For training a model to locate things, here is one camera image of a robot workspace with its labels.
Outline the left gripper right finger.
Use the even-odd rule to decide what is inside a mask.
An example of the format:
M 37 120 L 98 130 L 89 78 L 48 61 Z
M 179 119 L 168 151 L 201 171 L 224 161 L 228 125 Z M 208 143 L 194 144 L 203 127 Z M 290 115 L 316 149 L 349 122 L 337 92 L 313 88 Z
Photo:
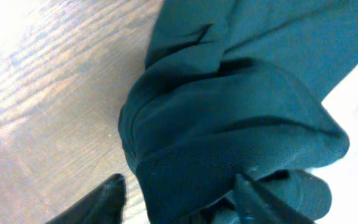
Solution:
M 233 194 L 241 223 L 296 224 L 318 219 L 310 185 L 296 172 L 287 179 L 268 182 L 236 174 Z

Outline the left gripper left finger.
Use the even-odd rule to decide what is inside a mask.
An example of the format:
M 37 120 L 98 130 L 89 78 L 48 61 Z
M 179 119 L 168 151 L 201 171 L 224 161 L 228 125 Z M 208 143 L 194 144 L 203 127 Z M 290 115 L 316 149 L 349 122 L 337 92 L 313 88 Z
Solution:
M 121 224 L 125 204 L 125 178 L 113 174 L 47 224 Z

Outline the black t-shirt with logo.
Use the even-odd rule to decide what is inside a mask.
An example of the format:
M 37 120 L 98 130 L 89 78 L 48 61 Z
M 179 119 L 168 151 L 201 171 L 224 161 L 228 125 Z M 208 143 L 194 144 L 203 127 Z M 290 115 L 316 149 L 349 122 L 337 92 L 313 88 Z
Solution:
M 323 218 L 307 169 L 350 143 L 321 103 L 357 64 L 358 1 L 165 1 L 118 123 L 150 222 L 265 223 L 251 180 Z

